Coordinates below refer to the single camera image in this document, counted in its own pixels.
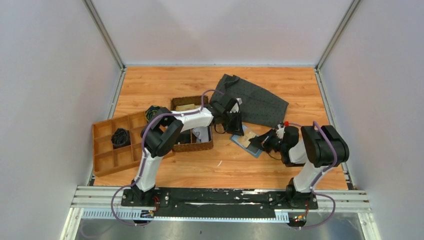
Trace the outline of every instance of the gray fabric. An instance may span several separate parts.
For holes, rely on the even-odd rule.
[[[241,120],[246,123],[275,128],[284,120],[289,105],[270,91],[235,75],[224,74],[216,90],[241,98]],[[211,101],[218,101],[221,97],[220,93],[214,92]]]

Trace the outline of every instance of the white wall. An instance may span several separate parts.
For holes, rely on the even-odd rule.
[[[81,0],[0,0],[0,239],[58,239],[119,70]]]
[[[322,70],[384,240],[424,234],[423,13],[421,0],[362,1]]]
[[[93,0],[126,64],[317,64],[352,0]]]

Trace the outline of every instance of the black mounting plate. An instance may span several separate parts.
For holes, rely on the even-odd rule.
[[[160,201],[155,213],[158,217],[274,218],[275,209],[306,210],[304,201],[288,203],[285,193],[254,189],[157,187],[152,196],[157,196]],[[125,198],[122,198],[121,205],[124,207],[155,205],[155,201],[151,200],[142,206],[131,189],[124,190],[123,195]],[[308,204],[310,210],[318,209],[316,201],[310,200]]]

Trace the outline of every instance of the paper card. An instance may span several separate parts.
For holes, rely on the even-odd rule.
[[[245,130],[244,130],[244,136],[240,136],[238,139],[237,139],[237,142],[240,144],[240,145],[242,145],[243,147],[245,147],[245,148],[248,148],[249,147],[249,145],[251,144],[251,142],[249,141],[249,139],[252,139],[252,138],[254,138],[254,137],[256,137],[257,135],[254,133],[254,132],[252,132],[252,130],[250,130],[249,128],[246,128]]]

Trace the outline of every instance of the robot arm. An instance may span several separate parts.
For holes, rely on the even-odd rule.
[[[166,107],[162,107],[152,119],[154,122],[149,123],[141,132],[143,136],[145,131],[148,131],[142,146],[143,154],[138,174],[131,184],[133,194],[142,203],[150,199],[149,191],[155,186],[162,158],[172,150],[181,132],[222,124],[227,133],[244,135],[239,102],[226,94],[219,101],[195,110],[169,111]],[[162,131],[160,126],[166,127],[166,130]]]
[[[286,187],[288,201],[302,202],[313,197],[312,190],[330,168],[348,160],[349,148],[331,125],[322,126],[318,130],[315,126],[302,126],[300,130],[303,137],[301,141],[297,127],[282,124],[250,141],[267,153],[271,150],[280,152],[281,161],[287,167],[303,166],[300,173],[292,178]]]
[[[188,111],[172,111],[173,114],[179,114],[180,116],[175,116],[176,121],[180,121],[182,124],[182,128],[178,130],[178,134],[180,132],[184,132],[189,129],[193,129],[196,127],[207,127],[211,125],[214,116],[212,113],[205,107],[197,114],[185,115],[186,113],[193,112],[193,110]],[[145,158],[145,166],[143,172],[141,173],[141,178],[137,181],[136,186],[143,192],[146,192],[155,186],[156,182],[156,174],[158,172],[161,161],[164,157],[164,154],[160,154],[156,156],[152,156],[148,147],[144,147],[144,151],[146,152],[146,156],[143,155],[141,159]],[[138,169],[138,172],[142,170],[142,164]]]

